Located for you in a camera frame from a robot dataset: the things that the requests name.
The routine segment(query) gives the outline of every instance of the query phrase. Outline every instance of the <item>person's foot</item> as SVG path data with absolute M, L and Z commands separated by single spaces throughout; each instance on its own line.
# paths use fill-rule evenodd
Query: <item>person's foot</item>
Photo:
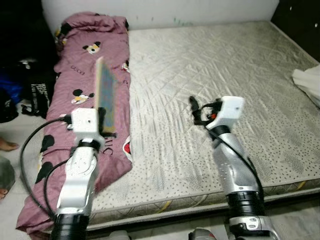
M 2 151 L 12 151 L 15 150 L 19 147 L 18 144 L 14 143 L 14 142 L 8 142 L 6 140 L 4 140 L 2 137 L 0 137 L 0 150 Z
M 7 193 L 8 193 L 7 189 L 0 188 L 0 199 L 4 199 Z

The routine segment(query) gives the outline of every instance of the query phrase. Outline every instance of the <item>quilted mattress cover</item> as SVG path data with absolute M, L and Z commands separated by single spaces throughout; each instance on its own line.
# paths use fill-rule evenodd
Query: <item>quilted mattress cover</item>
M 232 130 L 266 200 L 320 192 L 320 110 L 291 80 L 317 63 L 269 22 L 129 32 L 133 168 L 94 200 L 89 229 L 227 206 L 199 104 L 241 96 Z

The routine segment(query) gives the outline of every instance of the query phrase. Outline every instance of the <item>cartoon mouse face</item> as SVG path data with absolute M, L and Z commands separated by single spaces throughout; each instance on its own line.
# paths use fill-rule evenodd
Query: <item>cartoon mouse face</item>
M 100 50 L 100 44 L 101 44 L 101 42 L 96 41 L 94 44 L 92 44 L 92 45 L 90 45 L 90 46 L 85 45 L 85 46 L 83 46 L 82 48 L 85 49 L 85 50 L 87 50 L 88 53 L 90 53 L 90 54 L 95 54 L 95 53 L 99 52 L 99 50 Z
M 87 95 L 82 94 L 83 91 L 81 89 L 76 89 L 73 91 L 74 99 L 71 100 L 72 104 L 83 104 L 89 98 L 93 98 L 95 96 L 94 93 Z

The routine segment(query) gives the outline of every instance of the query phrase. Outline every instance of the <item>black cable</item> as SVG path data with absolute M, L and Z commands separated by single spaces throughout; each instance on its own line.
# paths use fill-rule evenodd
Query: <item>black cable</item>
M 54 170 L 56 170 L 58 167 L 60 167 L 61 165 L 65 164 L 66 162 L 68 162 L 69 159 L 67 160 L 64 160 L 62 162 L 59 162 L 57 165 L 55 165 L 51 171 L 47 174 L 47 176 L 45 177 L 44 179 L 44 183 L 43 183 L 43 195 L 44 195 L 44 201 L 45 201 L 45 204 L 46 204 L 46 207 L 48 209 L 48 212 L 55 216 L 56 213 L 55 211 L 51 208 L 50 206 L 50 203 L 49 203 L 49 200 L 48 200 L 48 193 L 47 193 L 47 183 L 48 183 L 48 179 L 49 179 L 49 176 L 54 172 Z
M 253 176 L 255 177 L 255 180 L 256 180 L 256 183 L 258 185 L 258 188 L 259 188 L 260 199 L 261 199 L 261 201 L 264 201 L 264 189 L 262 187 L 262 184 L 260 182 L 260 179 L 258 177 L 257 171 L 256 171 L 255 166 L 252 163 L 252 161 L 248 158 L 248 161 L 250 162 L 250 164 L 249 164 L 245 160 L 245 158 L 243 156 L 241 156 L 241 154 L 237 150 L 235 150 L 229 143 L 227 143 L 221 137 L 219 137 L 218 134 L 214 133 L 213 131 L 209 131 L 209 134 L 211 134 L 214 138 L 216 138 L 218 141 L 220 141 L 220 143 L 223 143 L 228 148 L 230 148 L 241 159 L 241 161 L 247 166 L 247 168 L 252 172 Z
M 46 123 L 42 124 L 41 126 L 39 126 L 36 130 L 33 131 L 33 133 L 30 134 L 30 136 L 26 139 L 26 141 L 24 142 L 21 151 L 20 151 L 20 156 L 19 156 L 19 160 L 20 160 L 20 168 L 21 168 L 21 175 L 22 175 L 22 180 L 23 180 L 23 185 L 24 187 L 27 189 L 28 193 L 30 194 L 32 200 L 34 201 L 34 203 L 40 208 L 42 209 L 45 213 L 48 214 L 48 216 L 51 219 L 54 219 L 54 215 L 51 215 L 49 210 L 47 208 L 45 208 L 44 206 L 42 206 L 39 201 L 36 199 L 36 197 L 34 196 L 32 189 L 27 181 L 27 177 L 26 177 L 26 171 L 25 171 L 25 165 L 24 165 L 24 151 L 26 149 L 27 144 L 30 142 L 30 140 L 34 137 L 34 135 L 36 135 L 37 132 L 39 132 L 41 129 L 43 129 L 45 126 L 52 124 L 54 122 L 59 122 L 59 121 L 64 121 L 65 117 L 59 117 L 50 121 L 47 121 Z

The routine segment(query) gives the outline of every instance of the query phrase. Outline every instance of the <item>pink blanket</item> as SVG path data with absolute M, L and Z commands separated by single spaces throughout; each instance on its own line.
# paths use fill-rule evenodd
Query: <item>pink blanket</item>
M 56 34 L 61 60 L 54 70 L 58 73 L 47 120 L 70 114 L 76 108 L 92 108 L 95 102 L 96 60 L 103 56 L 117 80 L 115 87 L 116 137 L 106 137 L 98 155 L 99 175 L 96 192 L 109 186 L 132 168 L 130 156 L 130 74 L 123 65 L 129 64 L 128 23 L 124 17 L 77 13 L 67 18 Z M 33 192 L 45 206 L 44 177 L 56 164 L 69 158 L 75 135 L 60 122 L 44 130 L 41 152 L 42 167 Z M 65 181 L 65 166 L 57 168 L 48 181 L 50 205 L 56 210 L 60 190 Z M 18 217 L 16 228 L 36 234 L 52 225 L 49 217 L 30 197 Z

